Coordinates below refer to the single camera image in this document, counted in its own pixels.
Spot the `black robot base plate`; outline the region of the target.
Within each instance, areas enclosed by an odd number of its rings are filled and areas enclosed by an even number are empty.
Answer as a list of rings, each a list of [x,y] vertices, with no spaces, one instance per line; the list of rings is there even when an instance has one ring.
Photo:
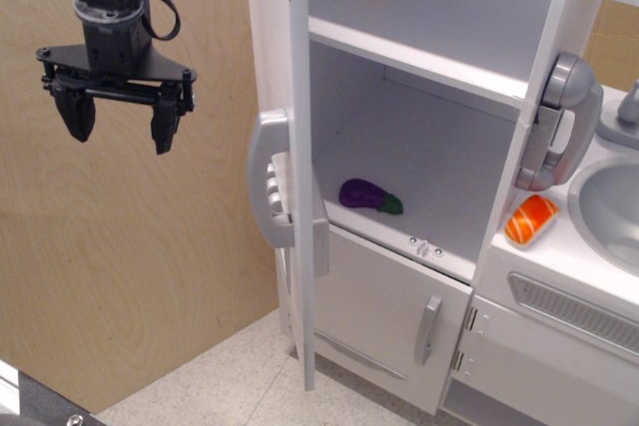
[[[30,375],[1,361],[1,424],[103,426],[105,422]]]

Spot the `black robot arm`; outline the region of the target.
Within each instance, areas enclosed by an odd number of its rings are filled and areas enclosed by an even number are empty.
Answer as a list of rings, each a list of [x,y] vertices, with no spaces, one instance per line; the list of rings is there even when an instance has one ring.
[[[44,67],[43,87],[69,133],[80,142],[89,139],[96,99],[148,105],[156,152],[168,152],[181,118],[195,107],[197,74],[154,48],[162,37],[152,27],[150,0],[73,0],[73,7],[83,43],[36,53]]]

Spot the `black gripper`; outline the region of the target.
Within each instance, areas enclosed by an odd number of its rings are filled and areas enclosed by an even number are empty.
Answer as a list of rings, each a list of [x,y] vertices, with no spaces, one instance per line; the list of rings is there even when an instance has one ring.
[[[181,112],[194,110],[196,72],[156,50],[146,32],[131,38],[93,38],[78,45],[42,47],[43,88],[54,97],[70,135],[89,140],[96,120],[94,98],[153,105],[151,134],[156,154],[167,153]],[[173,93],[177,98],[169,98]]]

